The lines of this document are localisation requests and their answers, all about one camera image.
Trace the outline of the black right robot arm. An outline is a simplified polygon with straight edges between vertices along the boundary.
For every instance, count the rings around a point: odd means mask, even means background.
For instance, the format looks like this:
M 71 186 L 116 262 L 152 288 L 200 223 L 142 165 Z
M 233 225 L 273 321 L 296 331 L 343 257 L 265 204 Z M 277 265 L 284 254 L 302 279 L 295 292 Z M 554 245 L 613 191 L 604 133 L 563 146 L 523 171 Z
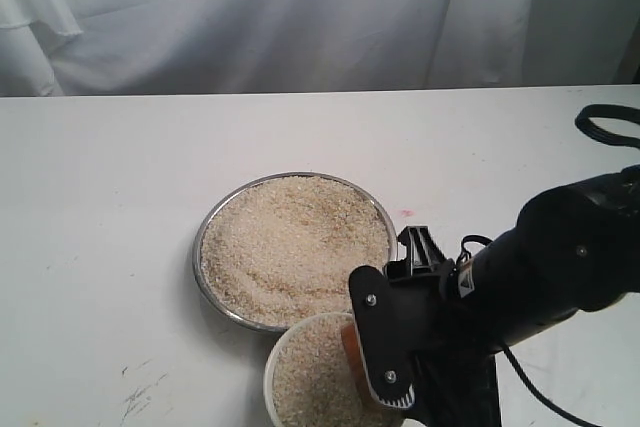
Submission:
M 580 311 L 639 289 L 639 169 L 547 190 L 515 226 L 448 259 L 424 227 L 385 266 L 413 374 L 409 417 L 428 426 L 501 422 L 495 357 Z

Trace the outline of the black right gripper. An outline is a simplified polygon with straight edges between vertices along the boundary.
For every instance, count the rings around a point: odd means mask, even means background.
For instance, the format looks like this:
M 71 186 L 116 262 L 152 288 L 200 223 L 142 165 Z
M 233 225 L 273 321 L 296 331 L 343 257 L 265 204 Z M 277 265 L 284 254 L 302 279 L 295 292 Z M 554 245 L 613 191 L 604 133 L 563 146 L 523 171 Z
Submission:
M 402 416 L 424 426 L 498 426 L 496 362 L 453 298 L 442 294 L 456 272 L 427 226 L 407 226 L 404 260 L 384 267 L 400 321 L 416 396 Z

